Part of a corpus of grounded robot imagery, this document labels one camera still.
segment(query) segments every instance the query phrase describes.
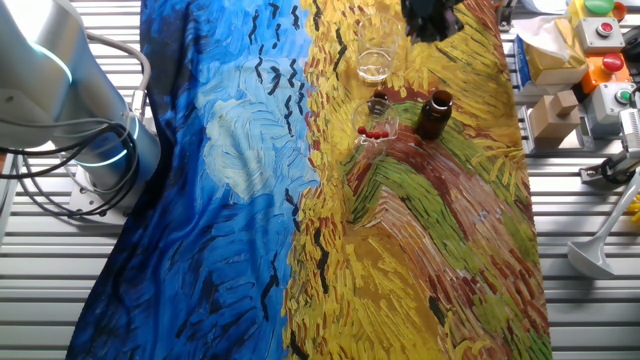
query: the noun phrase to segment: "brown glass bottle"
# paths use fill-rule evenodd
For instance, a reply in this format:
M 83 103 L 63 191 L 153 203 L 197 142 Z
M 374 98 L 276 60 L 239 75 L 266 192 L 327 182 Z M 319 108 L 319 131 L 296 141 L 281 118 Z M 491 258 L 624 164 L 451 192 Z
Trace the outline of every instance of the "brown glass bottle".
M 384 100 L 384 102 L 375 102 L 369 104 L 369 113 L 371 115 L 384 116 L 387 110 L 389 110 L 388 105 L 386 105 L 389 101 L 389 98 L 387 98 L 387 94 L 383 93 L 382 91 L 376 91 L 375 93 L 373 93 L 370 99 Z
M 440 137 L 451 117 L 453 95 L 448 91 L 438 90 L 431 95 L 429 101 L 422 106 L 416 133 L 423 140 L 435 140 Z

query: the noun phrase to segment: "painted tablecloth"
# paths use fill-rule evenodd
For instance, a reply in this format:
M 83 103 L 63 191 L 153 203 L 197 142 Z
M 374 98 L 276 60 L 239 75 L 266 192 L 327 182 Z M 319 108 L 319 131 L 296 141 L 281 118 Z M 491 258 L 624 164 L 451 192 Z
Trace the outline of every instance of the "painted tablecloth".
M 370 164 L 357 24 L 395 0 L 143 0 L 158 170 L 71 359 L 550 359 L 526 164 L 487 0 L 400 44 L 399 135 Z M 435 89 L 454 113 L 413 133 Z

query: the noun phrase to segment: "black object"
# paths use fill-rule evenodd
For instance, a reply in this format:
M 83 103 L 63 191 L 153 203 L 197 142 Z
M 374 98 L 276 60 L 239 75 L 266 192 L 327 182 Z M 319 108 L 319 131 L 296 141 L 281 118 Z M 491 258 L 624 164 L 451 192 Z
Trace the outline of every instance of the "black object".
M 623 36 L 625 46 L 622 56 L 635 84 L 640 84 L 640 26 L 627 31 Z
M 45 151 L 31 151 L 31 150 L 22 150 L 22 149 L 9 149 L 9 148 L 5 148 L 5 147 L 0 147 L 0 152 L 4 152 L 7 154 L 13 154 L 13 155 L 23 155 L 23 156 L 46 156 L 46 155 L 56 155 L 56 154 L 62 154 L 65 151 L 70 151 L 70 150 L 74 150 L 73 153 L 71 153 L 71 155 L 69 155 L 69 157 L 67 157 L 67 159 L 61 161 L 60 163 L 53 165 L 49 168 L 46 168 L 44 170 L 40 170 L 40 171 L 36 171 L 32 174 L 29 175 L 22 175 L 22 174 L 0 174 L 0 179 L 9 179 L 9 180 L 18 180 L 18 179 L 29 179 L 29 178 L 33 178 L 36 176 L 42 176 L 42 175 L 47 175 L 49 173 L 54 172 L 57 169 L 62 168 L 63 166 L 65 166 L 66 164 L 70 163 L 73 159 L 75 159 L 76 157 L 78 157 L 78 155 L 80 155 L 80 153 L 86 149 L 89 145 L 91 145 L 91 143 L 93 143 L 96 139 L 98 139 L 99 137 L 101 137 L 102 135 L 108 133 L 108 132 L 114 132 L 116 131 L 116 129 L 118 129 L 119 127 L 123 127 L 124 125 L 118 124 L 118 123 L 112 123 L 109 124 L 105 127 L 103 127 L 100 130 L 97 130 L 92 136 L 87 137 L 84 140 L 81 140 L 77 143 L 73 143 L 71 145 L 67 145 L 61 148 L 57 148 L 57 149 L 53 149 L 53 150 L 45 150 Z
M 584 93 L 584 89 L 582 89 L 581 83 L 573 85 L 571 87 L 571 91 L 573 91 L 573 95 L 576 96 L 576 100 L 578 100 L 579 103 L 585 101 L 587 99 L 587 96 L 589 96 L 588 94 Z
M 382 91 L 376 91 L 375 93 L 373 93 L 373 96 L 371 96 L 371 99 L 380 99 L 383 101 L 389 101 L 389 98 L 387 98 L 387 94 L 383 93 Z M 387 103 L 381 103 L 381 102 L 369 103 L 369 114 L 371 115 L 384 116 L 387 110 L 389 110 L 389 105 L 387 105 Z
M 632 172 L 630 172 L 628 174 L 620 175 L 618 177 L 612 177 L 612 176 L 609 175 L 609 167 L 612 164 L 613 164 L 613 159 L 606 158 L 602 162 L 602 165 L 601 165 L 601 168 L 600 168 L 600 175 L 602 175 L 602 178 L 607 180 L 611 184 L 615 184 L 615 185 L 626 184 L 629 181 L 631 181 L 633 176 L 636 174 L 636 171 L 633 170 Z
M 453 95 L 438 90 L 431 95 L 429 101 L 422 106 L 416 133 L 423 140 L 435 140 L 442 135 L 453 111 Z
M 463 0 L 400 0 L 411 43 L 442 41 L 462 31 L 464 25 L 453 13 Z

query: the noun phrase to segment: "blue painted fabric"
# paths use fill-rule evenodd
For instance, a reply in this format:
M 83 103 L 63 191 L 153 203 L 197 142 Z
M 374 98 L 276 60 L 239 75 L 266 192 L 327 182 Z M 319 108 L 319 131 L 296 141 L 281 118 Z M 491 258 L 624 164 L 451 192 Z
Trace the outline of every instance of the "blue painted fabric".
M 162 144 L 69 359 L 280 359 L 310 166 L 299 0 L 143 0 Z

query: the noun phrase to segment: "metal grid floor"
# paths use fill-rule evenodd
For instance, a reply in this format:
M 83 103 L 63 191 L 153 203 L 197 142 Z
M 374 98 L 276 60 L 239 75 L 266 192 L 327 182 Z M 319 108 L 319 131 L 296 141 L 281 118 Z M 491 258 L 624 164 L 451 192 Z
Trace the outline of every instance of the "metal grid floor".
M 139 46 L 139 1 L 74 5 L 88 31 Z M 515 16 L 531 14 L 516 11 Z M 624 31 L 638 24 L 640 15 L 629 15 Z M 514 37 L 503 34 L 512 75 Z M 138 63 L 105 46 L 90 46 L 109 79 L 130 100 L 141 78 Z M 518 105 L 535 102 L 518 100 Z M 553 355 L 556 360 L 638 360 L 640 225 L 625 216 L 608 239 L 606 255 L 619 274 L 613 280 L 580 277 L 566 256 L 567 241 L 595 234 L 621 193 L 581 185 L 580 167 L 598 164 L 621 149 L 619 141 L 597 142 L 596 147 L 594 153 L 527 159 Z M 34 170 L 57 161 L 34 159 Z M 63 170 L 40 183 L 55 200 L 68 203 L 72 182 Z M 0 359 L 64 358 L 84 301 L 119 232 L 119 226 L 75 226 L 51 217 L 18 187 L 0 247 Z

